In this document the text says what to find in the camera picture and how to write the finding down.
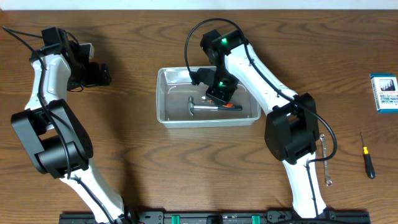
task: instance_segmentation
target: wood grain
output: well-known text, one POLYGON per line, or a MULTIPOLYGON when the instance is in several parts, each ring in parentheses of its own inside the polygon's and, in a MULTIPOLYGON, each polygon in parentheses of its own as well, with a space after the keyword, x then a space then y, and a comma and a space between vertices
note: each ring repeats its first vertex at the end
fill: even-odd
MULTIPOLYGON (((62 27, 95 46, 95 61, 109 64, 111 86, 69 93, 68 104, 93 141, 97 166, 128 204, 167 211, 290 208, 285 170, 264 142, 264 115, 252 126, 230 128, 166 129, 156 119, 157 71, 184 66, 186 35, 209 17, 237 22, 282 82, 315 98, 339 147, 330 161, 332 187, 317 164, 326 204, 368 210, 373 223, 398 222, 398 119, 375 112, 369 80, 371 72, 398 73, 396 11, 6 11, 0 21, 34 34, 62 27), (364 171, 360 129, 374 180, 364 171)), ((191 65, 208 65, 198 43, 212 28, 232 29, 222 23, 198 29, 191 65)), ((0 32, 0 222, 58 223, 60 213, 88 207, 34 169, 11 128, 11 115, 23 110, 32 89, 29 56, 0 32)))

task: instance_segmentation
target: white backdrop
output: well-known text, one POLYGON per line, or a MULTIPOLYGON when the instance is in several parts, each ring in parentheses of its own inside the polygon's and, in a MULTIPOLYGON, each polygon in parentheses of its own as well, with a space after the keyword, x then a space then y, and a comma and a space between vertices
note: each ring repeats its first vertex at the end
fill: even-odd
POLYGON ((2 10, 398 9, 398 0, 0 0, 2 10))

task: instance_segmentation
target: wrench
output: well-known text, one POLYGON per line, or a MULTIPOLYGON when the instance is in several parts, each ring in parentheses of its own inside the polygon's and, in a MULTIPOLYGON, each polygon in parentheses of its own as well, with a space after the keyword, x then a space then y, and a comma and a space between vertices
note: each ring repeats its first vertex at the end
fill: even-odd
MULTIPOLYGON (((323 157, 325 158, 326 156, 328 156, 328 149, 326 148, 325 135, 320 134, 319 139, 321 140, 323 157)), ((331 181, 331 178, 329 176, 328 161, 323 161, 323 167, 325 169, 325 183, 326 183, 326 186, 329 187, 333 184, 333 182, 331 181)))

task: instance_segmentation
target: screwdriver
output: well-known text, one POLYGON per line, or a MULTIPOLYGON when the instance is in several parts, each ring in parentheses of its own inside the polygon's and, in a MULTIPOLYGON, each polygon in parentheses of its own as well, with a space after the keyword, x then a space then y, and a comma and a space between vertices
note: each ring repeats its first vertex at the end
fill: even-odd
POLYGON ((362 130, 361 130, 361 138, 362 138, 363 158, 365 160, 366 174, 370 179, 374 179, 376 177, 376 174, 374 173, 374 168, 372 165, 371 155, 369 154, 368 147, 365 146, 365 140, 363 139, 362 130))

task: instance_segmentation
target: green strip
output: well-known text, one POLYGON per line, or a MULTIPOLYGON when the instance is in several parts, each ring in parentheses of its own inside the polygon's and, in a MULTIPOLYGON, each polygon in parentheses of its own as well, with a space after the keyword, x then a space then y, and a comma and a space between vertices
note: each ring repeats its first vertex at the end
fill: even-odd
POLYGON ((180 224, 180 216, 172 215, 172 224, 180 224))
POLYGON ((251 217, 251 220, 252 220, 252 223, 253 223, 253 224, 261 224, 260 216, 259 216, 259 215, 253 215, 253 216, 251 217))

